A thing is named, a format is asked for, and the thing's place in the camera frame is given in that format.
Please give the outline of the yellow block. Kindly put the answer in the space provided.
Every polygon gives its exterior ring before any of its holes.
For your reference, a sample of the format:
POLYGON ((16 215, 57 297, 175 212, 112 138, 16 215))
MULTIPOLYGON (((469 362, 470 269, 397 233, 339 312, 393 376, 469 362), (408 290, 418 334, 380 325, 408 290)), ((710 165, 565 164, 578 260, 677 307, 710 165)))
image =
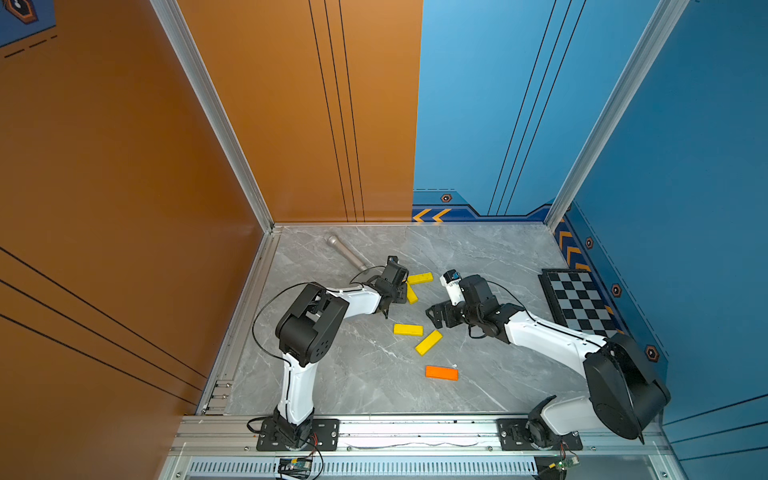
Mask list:
POLYGON ((416 293, 414 292, 410 284, 406 285, 406 295, 407 295, 407 300, 410 304, 415 304, 419 301, 418 296, 416 295, 416 293))
POLYGON ((430 283, 433 281, 434 281, 434 276, 432 273, 416 274, 416 275, 410 275, 408 277, 409 285, 418 285, 418 284, 430 283))
POLYGON ((422 337, 424 335, 424 327, 420 325, 395 324, 393 333, 400 336, 422 337))
POLYGON ((424 356, 426 355, 430 350, 432 350, 443 338, 443 335, 435 330, 429 335, 427 335, 416 347, 415 351, 420 355, 424 356))

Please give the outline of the yellow block top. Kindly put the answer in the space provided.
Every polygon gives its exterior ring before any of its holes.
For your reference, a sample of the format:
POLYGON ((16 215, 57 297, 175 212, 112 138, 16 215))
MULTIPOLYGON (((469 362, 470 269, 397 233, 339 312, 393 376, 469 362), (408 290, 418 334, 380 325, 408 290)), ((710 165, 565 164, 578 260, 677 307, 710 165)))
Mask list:
POLYGON ((434 281, 434 276, 432 273, 416 274, 416 275, 410 275, 408 277, 409 285, 418 285, 418 284, 430 283, 433 281, 434 281))

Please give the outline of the yellow block bottom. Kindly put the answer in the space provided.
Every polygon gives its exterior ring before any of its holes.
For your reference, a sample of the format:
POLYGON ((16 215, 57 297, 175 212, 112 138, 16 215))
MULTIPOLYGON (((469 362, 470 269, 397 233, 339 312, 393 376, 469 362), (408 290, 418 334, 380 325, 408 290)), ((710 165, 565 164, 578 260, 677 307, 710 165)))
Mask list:
POLYGON ((420 325, 395 324, 393 333, 400 336, 422 337, 424 335, 424 327, 420 325))

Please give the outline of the orange block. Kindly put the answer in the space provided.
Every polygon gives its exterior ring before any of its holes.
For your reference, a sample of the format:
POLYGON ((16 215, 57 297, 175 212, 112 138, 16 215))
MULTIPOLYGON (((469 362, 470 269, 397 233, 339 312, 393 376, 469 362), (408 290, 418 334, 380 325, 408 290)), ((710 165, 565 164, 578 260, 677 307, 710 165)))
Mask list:
POLYGON ((458 381, 459 371, 455 368, 427 365, 425 367, 425 376, 429 379, 458 381))

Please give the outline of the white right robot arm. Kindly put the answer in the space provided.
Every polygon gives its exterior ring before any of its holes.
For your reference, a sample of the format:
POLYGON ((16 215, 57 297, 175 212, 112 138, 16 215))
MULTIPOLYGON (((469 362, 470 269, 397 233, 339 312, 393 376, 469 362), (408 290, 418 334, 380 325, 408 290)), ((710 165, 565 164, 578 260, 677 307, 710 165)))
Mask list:
POLYGON ((528 414, 524 432, 538 449, 551 449, 567 435, 601 426, 628 439, 642 439, 648 424, 669 404, 671 393, 635 340, 586 334, 500 303, 480 275, 455 270, 440 278, 448 300, 429 307, 436 328, 465 324, 506 344, 536 351, 584 378, 584 395, 549 395, 528 414))

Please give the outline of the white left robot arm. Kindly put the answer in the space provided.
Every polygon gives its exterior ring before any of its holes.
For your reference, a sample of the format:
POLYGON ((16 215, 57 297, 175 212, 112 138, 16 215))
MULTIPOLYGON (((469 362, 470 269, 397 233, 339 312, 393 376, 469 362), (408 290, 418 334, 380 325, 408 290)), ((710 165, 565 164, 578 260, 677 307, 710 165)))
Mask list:
POLYGON ((313 443, 317 365, 329 352, 343 320, 388 315, 391 304, 406 303, 408 275, 399 259, 390 256, 380 274, 348 288, 326 288, 316 282, 303 286, 275 329, 285 362, 282 393, 272 416, 278 441, 292 449, 313 443))

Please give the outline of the grey metal microphone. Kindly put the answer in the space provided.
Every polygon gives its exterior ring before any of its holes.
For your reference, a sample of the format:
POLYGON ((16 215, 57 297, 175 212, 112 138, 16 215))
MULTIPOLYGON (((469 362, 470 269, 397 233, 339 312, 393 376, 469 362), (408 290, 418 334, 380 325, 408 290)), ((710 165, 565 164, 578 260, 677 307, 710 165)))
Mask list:
POLYGON ((332 247, 337 253, 345 258, 350 264, 352 264, 358 272, 365 271, 371 268, 371 265, 361 256, 359 256, 354 250, 352 250, 347 244, 345 244, 337 235, 331 234, 326 238, 326 243, 332 247))

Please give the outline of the black white chessboard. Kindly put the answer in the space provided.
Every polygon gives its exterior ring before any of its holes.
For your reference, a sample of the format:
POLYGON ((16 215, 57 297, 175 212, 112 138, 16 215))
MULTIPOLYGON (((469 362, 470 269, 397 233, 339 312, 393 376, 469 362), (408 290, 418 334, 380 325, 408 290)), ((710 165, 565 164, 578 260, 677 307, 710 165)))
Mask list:
POLYGON ((606 338, 625 333, 590 272, 543 269, 538 279, 558 325, 606 338))

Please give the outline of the right green circuit board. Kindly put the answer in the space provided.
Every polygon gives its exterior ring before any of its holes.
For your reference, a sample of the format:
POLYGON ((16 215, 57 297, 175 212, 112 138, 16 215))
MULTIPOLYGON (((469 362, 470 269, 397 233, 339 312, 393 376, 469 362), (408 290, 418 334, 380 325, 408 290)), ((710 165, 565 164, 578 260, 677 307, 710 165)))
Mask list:
POLYGON ((566 458, 535 457, 537 473, 536 480, 565 480, 569 470, 580 465, 578 456, 566 458))

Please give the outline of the green circuit board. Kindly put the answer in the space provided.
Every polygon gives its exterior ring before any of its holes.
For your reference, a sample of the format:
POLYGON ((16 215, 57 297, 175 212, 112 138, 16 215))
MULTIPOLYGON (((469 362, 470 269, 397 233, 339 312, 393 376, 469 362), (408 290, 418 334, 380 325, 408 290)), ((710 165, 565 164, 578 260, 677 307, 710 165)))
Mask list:
POLYGON ((307 480, 312 476, 313 460, 309 457, 279 458, 276 475, 278 479, 307 480))
POLYGON ((569 470, 580 465, 578 456, 566 458, 535 457, 537 473, 536 480, 565 480, 569 470))

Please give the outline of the left green circuit board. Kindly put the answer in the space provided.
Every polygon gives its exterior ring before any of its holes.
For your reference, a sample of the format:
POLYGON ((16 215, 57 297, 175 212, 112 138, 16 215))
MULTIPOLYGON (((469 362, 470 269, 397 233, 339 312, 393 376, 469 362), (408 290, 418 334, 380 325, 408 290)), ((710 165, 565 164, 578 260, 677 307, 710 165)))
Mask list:
POLYGON ((278 479, 307 480, 312 476, 313 460, 309 457, 279 458, 276 475, 278 479))

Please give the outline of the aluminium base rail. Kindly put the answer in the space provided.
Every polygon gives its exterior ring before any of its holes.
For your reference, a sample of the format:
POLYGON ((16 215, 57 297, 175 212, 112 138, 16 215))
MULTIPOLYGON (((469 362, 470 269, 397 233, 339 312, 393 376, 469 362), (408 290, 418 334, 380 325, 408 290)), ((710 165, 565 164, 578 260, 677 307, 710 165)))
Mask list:
POLYGON ((279 458, 309 457, 309 479, 534 479, 535 457, 578 456, 566 479, 682 479, 657 424, 643 440, 605 428, 567 435, 551 449, 525 438, 515 414, 319 416, 313 443, 280 445, 260 417, 190 416, 181 421, 162 479, 278 479, 279 458))

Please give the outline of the right corner aluminium post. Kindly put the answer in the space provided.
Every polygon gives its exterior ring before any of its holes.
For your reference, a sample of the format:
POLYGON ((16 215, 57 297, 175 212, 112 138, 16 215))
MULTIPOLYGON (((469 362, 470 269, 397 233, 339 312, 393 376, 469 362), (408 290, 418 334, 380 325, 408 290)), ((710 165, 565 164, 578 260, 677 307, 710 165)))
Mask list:
POLYGON ((545 218, 551 233, 564 219, 688 4, 688 0, 663 0, 656 6, 545 218))

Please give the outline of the corner aluminium post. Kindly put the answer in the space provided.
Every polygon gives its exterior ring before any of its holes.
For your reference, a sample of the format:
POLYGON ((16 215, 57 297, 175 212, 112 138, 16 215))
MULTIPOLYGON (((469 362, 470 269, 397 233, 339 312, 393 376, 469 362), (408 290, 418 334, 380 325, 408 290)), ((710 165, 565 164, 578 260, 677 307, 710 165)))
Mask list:
POLYGON ((688 0, 663 0, 656 6, 545 218, 551 233, 564 219, 688 4, 688 0))
POLYGON ((171 0, 151 0, 150 4, 261 230, 271 234, 274 220, 181 7, 171 0))

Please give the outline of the left corner aluminium post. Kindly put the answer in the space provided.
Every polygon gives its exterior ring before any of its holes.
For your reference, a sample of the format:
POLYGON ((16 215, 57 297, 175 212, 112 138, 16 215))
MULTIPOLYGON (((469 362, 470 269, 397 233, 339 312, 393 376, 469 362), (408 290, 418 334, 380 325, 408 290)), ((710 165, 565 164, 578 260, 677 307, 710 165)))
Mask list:
POLYGON ((261 230, 271 234, 274 220, 181 7, 171 0, 151 0, 150 4, 261 230))

